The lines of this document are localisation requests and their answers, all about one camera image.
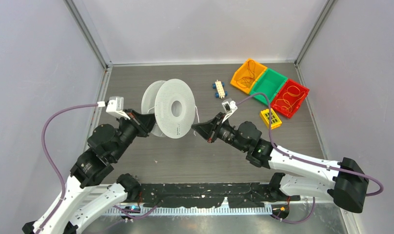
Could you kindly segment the clear plastic cable spool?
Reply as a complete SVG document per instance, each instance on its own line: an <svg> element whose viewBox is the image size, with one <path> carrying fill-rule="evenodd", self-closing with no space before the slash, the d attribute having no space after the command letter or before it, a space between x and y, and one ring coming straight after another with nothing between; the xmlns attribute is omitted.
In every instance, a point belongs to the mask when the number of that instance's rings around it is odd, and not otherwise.
<svg viewBox="0 0 394 234"><path fill-rule="evenodd" d="M143 94L141 113L151 114L156 118L151 134L172 139L182 138L195 121L196 103L193 92L180 79L155 81Z"/></svg>

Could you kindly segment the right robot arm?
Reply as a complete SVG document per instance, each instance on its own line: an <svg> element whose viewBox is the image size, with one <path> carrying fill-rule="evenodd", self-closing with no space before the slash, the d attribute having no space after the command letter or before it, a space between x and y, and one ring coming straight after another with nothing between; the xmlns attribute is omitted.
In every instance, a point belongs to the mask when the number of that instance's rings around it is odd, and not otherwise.
<svg viewBox="0 0 394 234"><path fill-rule="evenodd" d="M262 139L262 132L250 121L238 127L224 120L224 113L192 125L209 143L222 140L246 154L256 167L281 170L273 175L269 195L275 200L285 196L312 196L332 199L338 207L352 213L363 211L369 180L351 158L341 162L298 154Z"/></svg>

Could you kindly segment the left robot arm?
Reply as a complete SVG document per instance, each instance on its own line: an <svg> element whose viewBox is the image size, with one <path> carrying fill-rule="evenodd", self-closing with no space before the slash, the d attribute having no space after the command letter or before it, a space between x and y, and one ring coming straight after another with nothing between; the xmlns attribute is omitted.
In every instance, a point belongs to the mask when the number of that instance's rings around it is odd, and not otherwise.
<svg viewBox="0 0 394 234"><path fill-rule="evenodd" d="M60 178L62 189L41 218L25 223L25 234L80 234L103 212L125 200L138 200L141 185L130 174L122 174L106 192L85 206L81 203L113 171L136 137L148 137L156 123L154 114L132 109L117 114L118 127L97 126L87 139L88 149L78 158L67 179Z"/></svg>

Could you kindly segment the beige blue connector block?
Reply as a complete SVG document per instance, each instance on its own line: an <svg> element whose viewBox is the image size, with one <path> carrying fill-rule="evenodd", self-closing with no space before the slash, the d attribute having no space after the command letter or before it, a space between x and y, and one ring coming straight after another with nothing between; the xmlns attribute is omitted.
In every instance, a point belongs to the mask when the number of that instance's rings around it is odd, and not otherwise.
<svg viewBox="0 0 394 234"><path fill-rule="evenodd" d="M224 82L220 80L216 80L212 84L212 88L215 90L215 98L226 98L228 96L227 91L224 90Z"/></svg>

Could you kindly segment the orange plastic bin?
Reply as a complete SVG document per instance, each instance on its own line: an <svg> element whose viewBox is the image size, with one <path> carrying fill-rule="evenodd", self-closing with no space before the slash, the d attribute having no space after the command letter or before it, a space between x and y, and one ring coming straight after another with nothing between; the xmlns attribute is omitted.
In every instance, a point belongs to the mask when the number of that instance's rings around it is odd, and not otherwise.
<svg viewBox="0 0 394 234"><path fill-rule="evenodd" d="M254 84L268 67L249 58L234 73L230 84L249 94Z"/></svg>

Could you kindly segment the yellow grid block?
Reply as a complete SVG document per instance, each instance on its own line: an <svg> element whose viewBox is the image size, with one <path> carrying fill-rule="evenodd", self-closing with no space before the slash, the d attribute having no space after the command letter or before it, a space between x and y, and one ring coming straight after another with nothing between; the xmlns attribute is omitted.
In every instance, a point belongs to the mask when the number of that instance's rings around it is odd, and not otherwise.
<svg viewBox="0 0 394 234"><path fill-rule="evenodd" d="M262 110L259 116L264 124L271 130L276 129L282 125L281 119L273 109Z"/></svg>

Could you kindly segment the green plastic bin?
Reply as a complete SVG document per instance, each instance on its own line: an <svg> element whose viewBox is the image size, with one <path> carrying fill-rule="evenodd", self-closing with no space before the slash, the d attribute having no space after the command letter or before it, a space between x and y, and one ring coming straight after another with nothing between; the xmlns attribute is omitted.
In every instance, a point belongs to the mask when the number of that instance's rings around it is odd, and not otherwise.
<svg viewBox="0 0 394 234"><path fill-rule="evenodd" d="M249 95L255 93L264 93L269 99L269 103L271 104L287 80L288 78L286 76L278 73L271 68L267 68L266 71L254 84Z"/></svg>

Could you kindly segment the red plastic bin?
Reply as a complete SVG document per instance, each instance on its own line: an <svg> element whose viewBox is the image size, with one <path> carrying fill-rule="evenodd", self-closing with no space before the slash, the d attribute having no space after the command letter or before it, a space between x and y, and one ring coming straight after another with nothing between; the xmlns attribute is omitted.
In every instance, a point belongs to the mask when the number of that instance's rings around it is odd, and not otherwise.
<svg viewBox="0 0 394 234"><path fill-rule="evenodd" d="M272 101L272 108L286 118L292 118L308 93L308 88L288 79Z"/></svg>

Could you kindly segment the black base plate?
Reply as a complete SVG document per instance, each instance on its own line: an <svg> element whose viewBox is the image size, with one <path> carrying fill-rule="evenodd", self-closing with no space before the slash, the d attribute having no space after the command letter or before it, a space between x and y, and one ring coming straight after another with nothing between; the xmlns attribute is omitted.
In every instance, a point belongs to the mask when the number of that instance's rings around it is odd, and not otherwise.
<svg viewBox="0 0 394 234"><path fill-rule="evenodd" d="M264 202L299 201L269 184L246 183L143 183L126 202L152 208L218 208L227 199L230 208L260 208Z"/></svg>

